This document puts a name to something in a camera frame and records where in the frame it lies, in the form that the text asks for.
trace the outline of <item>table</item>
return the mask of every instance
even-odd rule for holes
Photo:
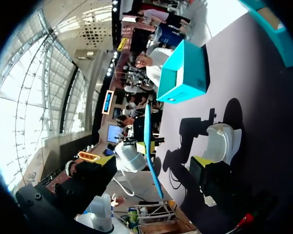
[[[224,122],[242,128],[232,170],[255,193],[268,189],[278,197],[270,216],[276,222],[267,226],[278,230],[293,222],[293,68],[285,68],[277,49],[249,14],[213,37],[206,50],[207,93],[164,106],[160,137],[165,143],[155,159],[158,178],[202,233],[225,233],[235,224],[217,206],[204,204],[186,167],[190,156],[203,155],[208,126]]]

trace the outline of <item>monitor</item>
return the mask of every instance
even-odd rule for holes
[[[121,134],[123,129],[117,125],[109,125],[108,132],[107,132],[107,141],[117,143],[117,139],[119,134]]]

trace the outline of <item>white cable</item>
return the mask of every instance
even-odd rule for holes
[[[128,196],[135,196],[135,192],[133,191],[133,187],[131,185],[131,183],[129,182],[127,176],[125,175],[124,171],[121,169],[121,172],[123,173],[123,176],[126,178],[131,190],[132,190],[132,193],[130,194],[129,192],[127,192],[127,190],[121,185],[120,182],[118,182],[118,180],[116,178],[113,177],[113,180],[118,183],[118,185],[122,188],[122,190],[128,195]]]

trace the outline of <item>blue sign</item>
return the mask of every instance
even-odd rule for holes
[[[108,90],[106,92],[105,100],[104,100],[104,103],[103,103],[102,114],[105,114],[105,115],[109,114],[109,111],[111,109],[113,96],[114,96],[114,91]]]

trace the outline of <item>blue cable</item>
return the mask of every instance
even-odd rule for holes
[[[148,167],[150,168],[151,175],[155,184],[155,187],[157,189],[158,195],[160,198],[164,198],[164,194],[162,191],[162,187],[160,184],[160,181],[158,180],[158,177],[156,176],[153,163],[151,161],[151,107],[150,105],[146,105],[146,112],[145,112],[145,129],[144,129],[144,141],[146,145],[146,160],[148,163]]]

